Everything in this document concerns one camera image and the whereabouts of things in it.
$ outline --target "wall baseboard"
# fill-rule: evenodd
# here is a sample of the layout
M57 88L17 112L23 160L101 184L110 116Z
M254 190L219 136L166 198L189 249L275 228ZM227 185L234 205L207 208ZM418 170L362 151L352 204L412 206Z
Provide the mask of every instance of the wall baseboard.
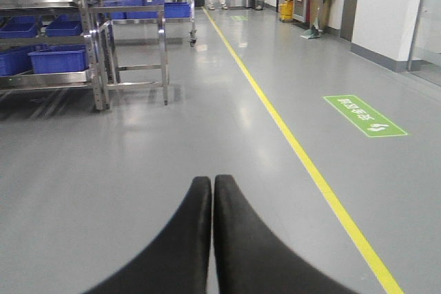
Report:
M382 54L368 50L362 46L351 43L351 52L368 59L378 65L381 65L393 72L405 72L407 69L407 61L396 61Z
M340 29L335 29L331 27L326 27L325 32L331 34L332 36L340 37Z
M276 6L272 6L272 5L269 5L268 3L265 3L265 7L270 9L270 10L273 10L274 12L277 12L277 7Z
M421 70L421 66L424 65L426 61L424 60L413 60L411 64L411 72L419 72Z

